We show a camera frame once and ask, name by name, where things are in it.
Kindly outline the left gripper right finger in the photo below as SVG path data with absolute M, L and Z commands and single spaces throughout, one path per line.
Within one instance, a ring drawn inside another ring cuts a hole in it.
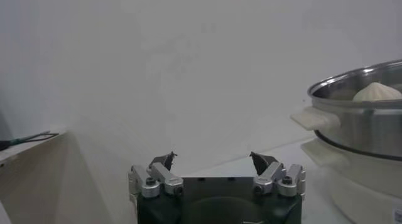
M 302 165 L 292 164 L 288 169 L 273 156 L 251 152 L 257 175 L 253 178 L 253 193 L 264 196 L 274 189 L 284 197 L 305 197 L 306 171 Z

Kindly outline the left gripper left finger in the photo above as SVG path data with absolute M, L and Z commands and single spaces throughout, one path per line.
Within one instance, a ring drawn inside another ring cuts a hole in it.
M 176 156 L 172 151 L 155 157 L 147 167 L 132 165 L 128 172 L 130 197 L 134 199 L 141 195 L 143 198 L 152 199 L 162 192 L 170 196 L 181 196 L 184 180 L 170 171 Z

